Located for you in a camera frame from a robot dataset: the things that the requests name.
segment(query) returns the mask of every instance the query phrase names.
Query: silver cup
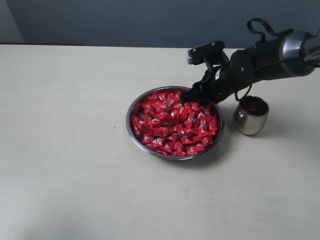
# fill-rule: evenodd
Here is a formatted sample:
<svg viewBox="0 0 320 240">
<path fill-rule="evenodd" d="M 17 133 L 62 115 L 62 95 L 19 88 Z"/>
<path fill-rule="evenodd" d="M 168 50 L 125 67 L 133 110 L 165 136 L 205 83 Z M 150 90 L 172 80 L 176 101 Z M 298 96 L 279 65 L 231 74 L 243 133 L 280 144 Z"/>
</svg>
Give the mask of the silver cup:
<svg viewBox="0 0 320 240">
<path fill-rule="evenodd" d="M 269 113 L 268 104 L 257 96 L 246 96 L 235 109 L 232 122 L 244 135 L 254 135 L 265 125 Z"/>
</svg>

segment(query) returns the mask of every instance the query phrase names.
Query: red candy wrapper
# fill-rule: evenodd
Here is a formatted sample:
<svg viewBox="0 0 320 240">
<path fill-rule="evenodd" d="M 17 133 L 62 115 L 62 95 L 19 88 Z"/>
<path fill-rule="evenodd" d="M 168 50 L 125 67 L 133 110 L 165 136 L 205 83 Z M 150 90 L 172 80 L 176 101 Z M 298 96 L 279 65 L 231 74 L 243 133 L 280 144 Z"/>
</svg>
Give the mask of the red candy wrapper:
<svg viewBox="0 0 320 240">
<path fill-rule="evenodd" d="M 197 151 L 194 149 L 193 146 L 187 146 L 186 147 L 186 154 L 187 155 L 197 154 Z"/>
<path fill-rule="evenodd" d="M 218 130 L 213 103 L 180 102 L 181 91 L 147 96 L 133 107 L 131 124 L 147 148 L 168 156 L 193 155 L 213 143 Z"/>
<path fill-rule="evenodd" d="M 174 153 L 172 153 L 172 156 L 185 156 L 186 153 L 184 151 L 175 151 Z"/>
<path fill-rule="evenodd" d="M 173 153 L 173 148 L 169 144 L 165 144 L 164 146 L 161 147 L 162 150 L 165 150 L 168 153 Z"/>
<path fill-rule="evenodd" d="M 209 145 L 211 145 L 214 141 L 212 140 L 212 137 L 211 136 L 205 136 L 203 139 L 202 139 L 202 144 L 203 146 L 206 148 L 208 147 Z"/>
<path fill-rule="evenodd" d="M 164 150 L 157 150 L 156 151 L 158 154 L 163 154 L 163 155 L 168 155 L 168 153 Z"/>
</svg>

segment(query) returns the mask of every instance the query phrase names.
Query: metal bowl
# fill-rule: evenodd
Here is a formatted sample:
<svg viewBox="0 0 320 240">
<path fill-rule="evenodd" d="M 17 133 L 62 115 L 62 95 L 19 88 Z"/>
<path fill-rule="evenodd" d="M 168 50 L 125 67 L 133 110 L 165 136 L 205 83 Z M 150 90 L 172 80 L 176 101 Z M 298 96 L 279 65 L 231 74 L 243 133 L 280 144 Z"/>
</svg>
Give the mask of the metal bowl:
<svg viewBox="0 0 320 240">
<path fill-rule="evenodd" d="M 163 90 L 181 90 L 183 92 L 188 91 L 190 88 L 188 87 L 183 87 L 183 86 L 163 86 L 163 87 L 157 87 L 155 89 L 152 89 L 150 91 L 147 91 L 145 93 L 143 93 L 142 95 L 140 95 L 129 107 L 129 110 L 126 114 L 126 129 L 130 135 L 130 137 L 132 138 L 132 140 L 134 141 L 134 143 L 140 147 L 142 150 L 146 151 L 149 154 L 152 154 L 154 156 L 157 156 L 159 158 L 162 159 L 166 159 L 166 160 L 173 160 L 173 161 L 180 161 L 180 160 L 187 160 L 187 159 L 193 159 L 196 158 L 202 154 L 207 153 L 208 151 L 210 151 L 215 145 L 217 145 L 217 143 L 220 141 L 220 139 L 222 138 L 223 134 L 224 134 L 224 130 L 225 130 L 225 119 L 224 116 L 220 110 L 220 108 L 217 105 L 214 105 L 214 109 L 213 112 L 216 115 L 216 119 L 217 119 L 217 127 L 218 130 L 216 131 L 215 135 L 213 136 L 213 144 L 211 144 L 210 146 L 208 146 L 205 150 L 200 151 L 196 154 L 193 155 L 185 155 L 185 156 L 168 156 L 168 155 L 163 155 L 160 154 L 158 152 L 152 151 L 149 148 L 145 147 L 136 137 L 135 132 L 133 130 L 133 126 L 131 123 L 131 114 L 133 111 L 134 106 L 141 101 L 142 99 L 144 99 L 146 96 L 149 96 L 151 94 L 156 94 L 159 93 Z"/>
</svg>

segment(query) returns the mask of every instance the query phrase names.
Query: gray wall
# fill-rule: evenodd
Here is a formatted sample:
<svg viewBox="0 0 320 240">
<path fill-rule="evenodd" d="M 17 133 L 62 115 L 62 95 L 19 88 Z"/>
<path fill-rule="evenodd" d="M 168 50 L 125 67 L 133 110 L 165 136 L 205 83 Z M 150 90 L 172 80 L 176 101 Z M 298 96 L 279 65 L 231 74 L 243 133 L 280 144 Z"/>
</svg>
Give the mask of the gray wall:
<svg viewBox="0 0 320 240">
<path fill-rule="evenodd" d="M 6 0 L 0 0 L 0 43 L 23 43 Z"/>
<path fill-rule="evenodd" d="M 274 30 L 315 32 L 319 0 L 7 0 L 27 43 L 193 47 L 221 40 L 252 46 L 246 27 L 261 17 Z"/>
</svg>

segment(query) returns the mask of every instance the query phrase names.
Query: white table surface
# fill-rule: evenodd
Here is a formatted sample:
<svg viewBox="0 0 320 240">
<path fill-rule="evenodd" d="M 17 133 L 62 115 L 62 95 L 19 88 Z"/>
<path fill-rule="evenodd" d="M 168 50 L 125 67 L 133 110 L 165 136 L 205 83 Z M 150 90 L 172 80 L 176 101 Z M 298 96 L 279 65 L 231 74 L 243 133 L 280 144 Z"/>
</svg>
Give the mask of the white table surface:
<svg viewBox="0 0 320 240">
<path fill-rule="evenodd" d="M 199 159 L 129 138 L 137 96 L 204 70 L 186 49 L 0 45 L 0 240 L 319 239 L 320 70 L 253 86 L 270 106 L 254 137 L 220 103 L 225 135 Z"/>
</svg>

